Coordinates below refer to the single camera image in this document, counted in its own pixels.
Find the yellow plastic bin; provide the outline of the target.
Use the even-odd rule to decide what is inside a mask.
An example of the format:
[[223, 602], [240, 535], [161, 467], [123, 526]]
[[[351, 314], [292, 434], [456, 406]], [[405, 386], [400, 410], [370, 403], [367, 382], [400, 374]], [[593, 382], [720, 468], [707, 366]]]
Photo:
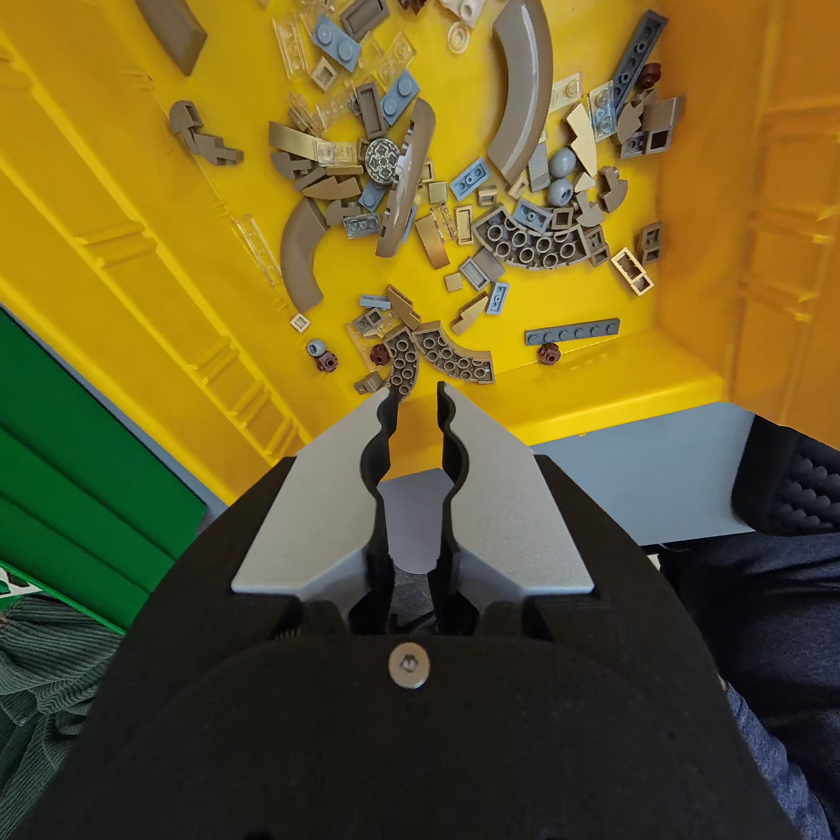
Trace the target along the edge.
[[[345, 324], [393, 284], [449, 326], [475, 292], [414, 229], [393, 259], [331, 229], [310, 327], [277, 268], [299, 195], [270, 161], [321, 52], [303, 2], [188, 2], [191, 75], [135, 2], [2, 2], [2, 303], [206, 487], [233, 501], [353, 410], [365, 363]], [[838, 2], [543, 2], [552, 80], [607, 82], [638, 19], [668, 23], [670, 148], [616, 165], [615, 254], [665, 226], [654, 288], [610, 264], [507, 272], [503, 313], [461, 343], [497, 380], [470, 398], [525, 443], [726, 400], [838, 446]]]

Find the pile of lego pieces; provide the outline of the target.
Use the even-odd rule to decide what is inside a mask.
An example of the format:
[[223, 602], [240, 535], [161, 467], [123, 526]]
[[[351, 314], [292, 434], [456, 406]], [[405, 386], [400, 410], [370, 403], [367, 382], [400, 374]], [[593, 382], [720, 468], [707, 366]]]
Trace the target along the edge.
[[[194, 69], [207, 40], [207, 33], [198, 23], [187, 2], [135, 2], [143, 21], [157, 39], [171, 62], [178, 66], [184, 76], [189, 76]], [[504, 56], [502, 93], [504, 96], [503, 114], [500, 127], [491, 138], [488, 150], [494, 166], [501, 167], [503, 180], [510, 180], [520, 163], [526, 163], [528, 154], [542, 149], [538, 144], [538, 129], [541, 120], [550, 110], [550, 71], [553, 64], [553, 49], [549, 23], [541, 2], [510, 2], [510, 8], [500, 13], [493, 25], [494, 33], [501, 44]], [[345, 17], [344, 28], [333, 26], [328, 16], [321, 14], [316, 23], [312, 13], [311, 36], [319, 49], [332, 52], [333, 62], [347, 58], [350, 67], [360, 55], [362, 24], [373, 28], [387, 16], [386, 2], [357, 2], [348, 8], [353, 20]], [[300, 178], [296, 189], [304, 186], [303, 192], [310, 198], [301, 198], [294, 207], [295, 213], [289, 216], [283, 234], [284, 239], [279, 255], [280, 263], [274, 262], [272, 253], [268, 253], [264, 268], [271, 280], [271, 273], [276, 271], [276, 283], [283, 303], [305, 312], [315, 307], [322, 299], [322, 293], [312, 272], [314, 249], [328, 229], [329, 224], [347, 228], [348, 236], [381, 235], [388, 242], [378, 244], [377, 253], [382, 257], [391, 257], [401, 247], [393, 238], [399, 233], [400, 241], [408, 237], [416, 222], [416, 231], [423, 233], [425, 248], [429, 258], [436, 266], [445, 265], [444, 240], [451, 234], [468, 245], [481, 241], [481, 251], [475, 258], [469, 258], [461, 267], [461, 275], [447, 277], [459, 286], [461, 276], [468, 278], [479, 296], [460, 310], [453, 321], [452, 330], [461, 334], [470, 324], [478, 319], [482, 312], [496, 314], [508, 291], [508, 285], [496, 278], [504, 270], [504, 263], [522, 266], [528, 270], [552, 270], [578, 263], [584, 257], [592, 255], [604, 259], [609, 256], [606, 246], [595, 245], [594, 233], [601, 232], [598, 227], [581, 230], [576, 216], [573, 221], [572, 207], [564, 206], [553, 211], [551, 207], [532, 206], [522, 201], [517, 207], [516, 219], [511, 218], [503, 204], [497, 204], [487, 210], [487, 214], [472, 224], [473, 208], [467, 201], [467, 195], [477, 187], [492, 186], [484, 181], [493, 175], [493, 167], [479, 158], [467, 167], [464, 174], [453, 179], [450, 184], [432, 184], [433, 193], [440, 187], [441, 197], [424, 198], [435, 204], [432, 213], [415, 219], [418, 197], [415, 201], [414, 190], [421, 181], [427, 184], [432, 179], [434, 168], [431, 162], [423, 165], [421, 175], [421, 152], [428, 151], [435, 128], [435, 118], [428, 103], [417, 98], [414, 79], [407, 72], [394, 81], [387, 80], [385, 59], [382, 59], [380, 76], [388, 92], [381, 96], [377, 84], [367, 80], [359, 83], [355, 91], [346, 88], [346, 93], [338, 94], [335, 102], [339, 110], [360, 114], [364, 119], [368, 140], [361, 140], [357, 147], [354, 143], [338, 143], [322, 140], [322, 134], [331, 120], [324, 115], [313, 113], [305, 115], [306, 102], [299, 98], [298, 92], [290, 91], [290, 119], [296, 124], [295, 129], [277, 122], [269, 123], [269, 144], [275, 149], [272, 159], [278, 171], [286, 177], [307, 174]], [[411, 123], [405, 140], [394, 145], [384, 139], [388, 129], [386, 122], [396, 120], [407, 107], [411, 114]], [[203, 156], [214, 165], [233, 165], [242, 160], [238, 150], [229, 149], [224, 141], [215, 135], [205, 133], [197, 110], [190, 101], [177, 101], [171, 106], [169, 121], [171, 131], [180, 135], [184, 148], [192, 154]], [[350, 174], [364, 169], [371, 175], [370, 189], [377, 195], [385, 194], [386, 207], [384, 219], [374, 213], [375, 203], [371, 200], [365, 205], [358, 204], [355, 179]], [[452, 192], [459, 196], [463, 206], [457, 206], [456, 225], [448, 215], [447, 195]], [[314, 200], [322, 203], [332, 201], [327, 212], [321, 214]], [[372, 362], [385, 363], [385, 369], [371, 373], [368, 379], [353, 387], [359, 393], [374, 392], [379, 388], [392, 387], [399, 400], [405, 399], [414, 388], [417, 374], [418, 355], [424, 357], [440, 377], [448, 376], [457, 382], [473, 382], [486, 385], [494, 382], [494, 365], [490, 352], [465, 350], [450, 341], [451, 335], [439, 321], [420, 323], [421, 319], [413, 304], [392, 287], [388, 287], [387, 298], [362, 305], [387, 309], [389, 312], [370, 310], [366, 317], [360, 318], [355, 325], [349, 325], [351, 331], [360, 340], [360, 351], [367, 353], [362, 345], [360, 333], [367, 336], [364, 341], [375, 344], [371, 360], [365, 356], [365, 362], [373, 371]], [[302, 332], [308, 322], [300, 313], [292, 319], [292, 326]], [[526, 331], [526, 344], [539, 350], [542, 363], [553, 364], [560, 358], [557, 342], [581, 340], [590, 347], [582, 351], [580, 360], [595, 361], [595, 346], [598, 342], [613, 341], [620, 331], [617, 318], [585, 322], [572, 327], [559, 327], [549, 330]]]

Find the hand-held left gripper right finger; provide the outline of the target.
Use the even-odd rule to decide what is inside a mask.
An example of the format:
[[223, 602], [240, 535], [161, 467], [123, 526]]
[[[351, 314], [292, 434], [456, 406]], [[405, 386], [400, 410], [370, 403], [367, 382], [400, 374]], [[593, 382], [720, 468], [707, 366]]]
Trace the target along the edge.
[[518, 437], [437, 384], [444, 499], [432, 598], [441, 634], [472, 634], [493, 603], [589, 595], [594, 582], [538, 462]]

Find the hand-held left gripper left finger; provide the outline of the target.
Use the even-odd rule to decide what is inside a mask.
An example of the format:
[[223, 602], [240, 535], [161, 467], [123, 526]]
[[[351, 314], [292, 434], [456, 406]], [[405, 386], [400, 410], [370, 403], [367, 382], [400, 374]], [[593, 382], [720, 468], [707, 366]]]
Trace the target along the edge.
[[300, 451], [233, 592], [328, 601], [354, 633], [384, 633], [395, 573], [378, 486], [398, 407], [396, 391], [382, 387]]

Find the green corduroy cloth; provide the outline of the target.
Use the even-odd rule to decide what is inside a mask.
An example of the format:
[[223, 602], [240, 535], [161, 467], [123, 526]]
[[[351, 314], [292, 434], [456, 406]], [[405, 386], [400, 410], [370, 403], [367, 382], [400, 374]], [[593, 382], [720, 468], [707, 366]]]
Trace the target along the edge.
[[81, 735], [122, 633], [47, 594], [1, 613], [1, 838], [55, 779]]

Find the green plastic bin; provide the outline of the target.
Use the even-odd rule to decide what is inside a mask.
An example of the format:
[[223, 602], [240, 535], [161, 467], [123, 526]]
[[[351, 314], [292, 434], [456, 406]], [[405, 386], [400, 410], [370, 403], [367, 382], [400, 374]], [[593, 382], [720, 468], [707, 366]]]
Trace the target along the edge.
[[5, 311], [1, 426], [2, 568], [125, 633], [206, 503]]

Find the black padded wrist rest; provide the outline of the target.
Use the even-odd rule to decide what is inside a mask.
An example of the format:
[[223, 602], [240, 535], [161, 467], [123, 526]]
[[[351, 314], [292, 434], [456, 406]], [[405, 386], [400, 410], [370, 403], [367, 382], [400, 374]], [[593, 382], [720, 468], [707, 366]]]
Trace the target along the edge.
[[839, 532], [839, 453], [755, 416], [731, 492], [733, 514], [770, 536]]

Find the person's navy sweatshirt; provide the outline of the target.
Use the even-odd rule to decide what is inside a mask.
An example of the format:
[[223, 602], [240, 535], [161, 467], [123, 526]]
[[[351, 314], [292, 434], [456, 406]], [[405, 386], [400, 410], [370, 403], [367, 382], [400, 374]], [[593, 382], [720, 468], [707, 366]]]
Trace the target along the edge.
[[741, 735], [804, 838], [839, 838], [839, 542], [757, 532], [658, 547]]

